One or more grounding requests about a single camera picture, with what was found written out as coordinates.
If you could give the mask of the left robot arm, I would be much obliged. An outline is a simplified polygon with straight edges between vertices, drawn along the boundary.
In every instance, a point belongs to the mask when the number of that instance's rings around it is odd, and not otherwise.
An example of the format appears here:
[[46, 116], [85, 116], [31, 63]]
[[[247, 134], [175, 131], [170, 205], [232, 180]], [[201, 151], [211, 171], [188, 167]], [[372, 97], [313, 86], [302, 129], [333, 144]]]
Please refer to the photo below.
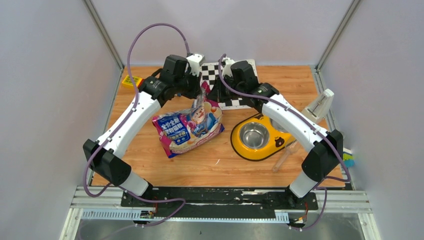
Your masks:
[[136, 87], [134, 99], [109, 130], [97, 140], [87, 139], [83, 144], [88, 168], [110, 184], [132, 192], [135, 202], [142, 207], [153, 201], [150, 184], [122, 158], [140, 129], [167, 101], [177, 94], [195, 99], [201, 93], [204, 61], [204, 55], [199, 53], [167, 56], [163, 67]]

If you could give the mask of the pink pet food bag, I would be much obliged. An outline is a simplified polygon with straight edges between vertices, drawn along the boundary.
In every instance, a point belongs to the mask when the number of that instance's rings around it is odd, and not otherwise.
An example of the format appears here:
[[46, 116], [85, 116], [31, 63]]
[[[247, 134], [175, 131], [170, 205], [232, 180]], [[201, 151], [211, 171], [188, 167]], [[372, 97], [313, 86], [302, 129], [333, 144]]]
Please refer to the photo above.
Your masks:
[[210, 85], [200, 85], [201, 94], [190, 108], [167, 112], [152, 118], [159, 141], [168, 158], [191, 151], [225, 130], [223, 111], [216, 101], [207, 98]]

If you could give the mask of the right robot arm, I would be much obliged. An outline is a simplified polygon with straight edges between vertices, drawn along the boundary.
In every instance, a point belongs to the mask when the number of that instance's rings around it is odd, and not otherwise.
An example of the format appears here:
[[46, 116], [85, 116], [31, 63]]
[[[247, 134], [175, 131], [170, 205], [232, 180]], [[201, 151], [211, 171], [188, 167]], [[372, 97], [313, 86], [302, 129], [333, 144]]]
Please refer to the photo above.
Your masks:
[[298, 209], [306, 201], [305, 195], [318, 186], [343, 161], [343, 136], [340, 131], [328, 131], [304, 116], [289, 104], [271, 84], [259, 82], [253, 66], [246, 60], [229, 57], [217, 63], [217, 80], [211, 99], [242, 98], [246, 105], [269, 117], [308, 152], [301, 164], [301, 172], [288, 186], [286, 204]]

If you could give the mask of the yellow double pet bowl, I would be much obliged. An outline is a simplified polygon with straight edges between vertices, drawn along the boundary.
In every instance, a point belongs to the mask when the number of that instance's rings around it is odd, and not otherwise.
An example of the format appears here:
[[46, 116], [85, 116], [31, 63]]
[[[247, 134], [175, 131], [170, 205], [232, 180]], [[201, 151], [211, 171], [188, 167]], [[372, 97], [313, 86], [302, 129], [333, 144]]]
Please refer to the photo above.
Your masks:
[[295, 153], [301, 147], [286, 129], [262, 113], [236, 124], [230, 144], [238, 156], [251, 162], [263, 161], [283, 150]]

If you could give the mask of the clear plastic scoop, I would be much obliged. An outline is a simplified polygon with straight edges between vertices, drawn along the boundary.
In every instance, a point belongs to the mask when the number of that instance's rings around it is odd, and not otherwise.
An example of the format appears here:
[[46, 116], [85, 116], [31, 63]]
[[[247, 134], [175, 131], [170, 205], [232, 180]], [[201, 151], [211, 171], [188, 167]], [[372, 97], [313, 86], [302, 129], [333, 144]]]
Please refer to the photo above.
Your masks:
[[278, 172], [281, 166], [283, 165], [283, 163], [289, 158], [289, 156], [295, 154], [299, 150], [299, 148], [300, 148], [300, 145], [298, 144], [297, 140], [294, 140], [290, 145], [288, 145], [284, 149], [284, 153], [282, 154], [282, 156], [276, 161], [276, 163], [272, 167], [271, 169], [272, 172], [273, 173]]

